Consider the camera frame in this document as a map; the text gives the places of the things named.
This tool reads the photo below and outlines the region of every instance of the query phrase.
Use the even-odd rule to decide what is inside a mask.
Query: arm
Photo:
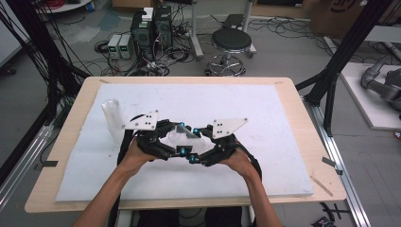
[[[115,200],[127,181],[141,166],[155,157],[143,153],[133,141],[120,165],[113,171],[100,191],[74,222],[74,226],[103,226]]]
[[[250,193],[257,226],[283,226],[269,201],[259,175],[250,163],[247,155],[240,149],[237,149],[229,159],[223,160],[220,163],[227,165],[244,178]]]

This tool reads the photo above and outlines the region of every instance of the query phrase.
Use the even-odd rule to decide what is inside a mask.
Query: gray robotic arm
[[[363,88],[378,93],[381,98],[390,102],[390,105],[394,109],[401,111],[401,68],[390,71],[386,76],[384,84],[375,80],[380,74],[380,69],[384,62],[385,58],[382,58],[372,67],[368,68],[362,75],[360,85]]]

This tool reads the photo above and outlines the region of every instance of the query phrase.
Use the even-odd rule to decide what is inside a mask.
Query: power supply
[[[132,18],[131,35],[134,42],[134,48],[137,55],[145,58],[147,61],[154,61],[154,23],[153,21],[143,21],[142,12],[137,11]]]
[[[118,48],[118,43],[120,43],[121,35],[113,35],[107,44],[109,48],[109,57],[111,59],[121,59],[120,48]]]
[[[171,35],[171,6],[156,8],[154,22],[159,37],[159,46],[163,49],[171,47],[173,45],[173,37]]]
[[[118,45],[120,47],[121,58],[130,59],[133,52],[132,36],[123,34]]]

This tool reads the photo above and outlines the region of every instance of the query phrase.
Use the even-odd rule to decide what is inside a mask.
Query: forearm
[[[116,168],[95,198],[75,221],[74,226],[103,226],[115,200],[130,176],[127,172]]]
[[[256,216],[257,226],[276,227],[282,226],[280,219],[277,217],[265,188],[259,179],[259,175],[253,169],[244,176],[244,180],[248,186],[251,204]]]

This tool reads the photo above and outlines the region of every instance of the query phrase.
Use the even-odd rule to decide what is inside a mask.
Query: cardboard box
[[[150,8],[153,7],[152,0],[113,0],[114,8]]]
[[[306,12],[303,8],[278,7],[258,4],[253,5],[251,15],[269,17],[277,16],[290,18],[310,18],[310,12]]]
[[[304,0],[302,8],[304,11],[312,12],[319,5],[320,0]]]
[[[320,1],[314,8],[309,27],[315,35],[344,38],[362,12],[362,0]]]
[[[399,0],[393,0],[392,3],[390,4],[389,8],[383,13],[381,16],[380,20],[378,21],[380,24],[384,23],[389,16],[389,14],[392,12],[392,10],[396,7],[396,5],[399,3]],[[398,20],[398,18],[401,17],[401,8],[399,8],[395,14],[392,16],[392,18],[389,20],[389,23],[394,23]]]

